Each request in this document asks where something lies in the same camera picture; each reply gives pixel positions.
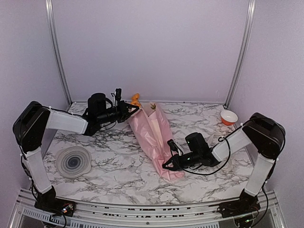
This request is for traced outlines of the orange fake flower stem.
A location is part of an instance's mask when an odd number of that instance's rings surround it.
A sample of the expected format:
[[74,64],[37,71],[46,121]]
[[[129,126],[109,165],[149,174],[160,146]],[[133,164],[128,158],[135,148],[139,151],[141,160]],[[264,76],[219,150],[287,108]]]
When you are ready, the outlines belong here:
[[131,98],[131,104],[135,105],[135,106],[138,106],[138,107],[141,107],[141,103],[139,102],[139,98],[140,98],[139,93],[134,94]]

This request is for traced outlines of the pink wrapping paper sheet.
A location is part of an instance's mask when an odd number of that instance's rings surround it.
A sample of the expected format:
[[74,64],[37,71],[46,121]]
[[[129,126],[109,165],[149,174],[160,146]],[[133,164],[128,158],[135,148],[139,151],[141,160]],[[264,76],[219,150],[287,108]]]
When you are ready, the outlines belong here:
[[181,179],[184,177],[183,171],[170,171],[162,168],[162,165],[171,158],[167,141],[173,139],[173,134],[160,104],[156,103],[156,110],[151,110],[150,103],[143,103],[140,110],[127,122],[159,176],[168,181]]

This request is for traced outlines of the cream printed ribbon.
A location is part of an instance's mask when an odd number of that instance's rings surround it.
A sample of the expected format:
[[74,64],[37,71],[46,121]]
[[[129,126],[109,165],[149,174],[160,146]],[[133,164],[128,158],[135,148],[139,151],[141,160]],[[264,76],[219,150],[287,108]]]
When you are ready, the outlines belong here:
[[[207,140],[207,144],[208,144],[208,145],[211,145],[211,144],[214,142],[214,137],[215,137],[215,135],[212,134],[212,135],[208,138],[208,140]],[[218,141],[218,142],[222,142],[222,141],[225,141],[225,140],[226,140],[226,138],[225,138],[224,136],[220,136],[220,137],[217,138],[217,141]]]

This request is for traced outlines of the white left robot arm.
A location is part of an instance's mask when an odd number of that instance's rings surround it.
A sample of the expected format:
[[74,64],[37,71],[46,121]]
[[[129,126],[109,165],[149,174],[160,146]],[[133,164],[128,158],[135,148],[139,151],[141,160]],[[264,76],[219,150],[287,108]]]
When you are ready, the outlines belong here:
[[34,190],[43,195],[41,203],[49,211],[58,210],[60,201],[53,196],[56,192],[47,176],[41,155],[45,130],[62,130],[93,136],[106,124],[123,123],[145,111],[143,107],[122,100],[120,89],[112,96],[113,101],[103,93],[91,95],[82,115],[31,101],[13,124],[12,130],[21,150],[23,169]]

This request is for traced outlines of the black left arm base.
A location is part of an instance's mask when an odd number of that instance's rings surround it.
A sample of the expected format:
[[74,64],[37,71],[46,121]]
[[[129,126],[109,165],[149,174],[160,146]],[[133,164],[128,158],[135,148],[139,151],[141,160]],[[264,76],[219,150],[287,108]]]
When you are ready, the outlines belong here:
[[46,193],[42,194],[39,191],[36,191],[36,193],[35,208],[52,212],[56,215],[65,215],[68,217],[73,216],[76,203],[74,201],[57,198],[56,191],[53,186]]

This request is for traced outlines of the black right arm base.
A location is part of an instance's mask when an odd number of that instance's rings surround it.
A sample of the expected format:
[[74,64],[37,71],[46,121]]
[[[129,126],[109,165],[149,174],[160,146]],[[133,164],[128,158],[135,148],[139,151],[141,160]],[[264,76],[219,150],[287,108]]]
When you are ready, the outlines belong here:
[[220,203],[217,212],[222,215],[222,218],[238,216],[260,210],[257,195],[251,196],[242,190],[239,199]]

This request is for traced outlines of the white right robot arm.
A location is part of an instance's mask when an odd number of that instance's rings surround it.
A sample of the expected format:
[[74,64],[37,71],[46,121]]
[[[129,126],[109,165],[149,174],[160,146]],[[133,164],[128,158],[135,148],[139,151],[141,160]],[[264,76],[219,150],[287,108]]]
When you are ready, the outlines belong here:
[[278,156],[285,146],[284,127],[260,113],[254,113],[242,126],[230,133],[215,146],[209,147],[202,134],[189,134],[185,140],[190,152],[179,156],[176,165],[178,169],[185,169],[196,163],[214,167],[245,147],[255,148],[257,157],[254,169],[244,188],[246,195],[236,201],[235,208],[245,213],[254,205],[254,199],[269,179]]

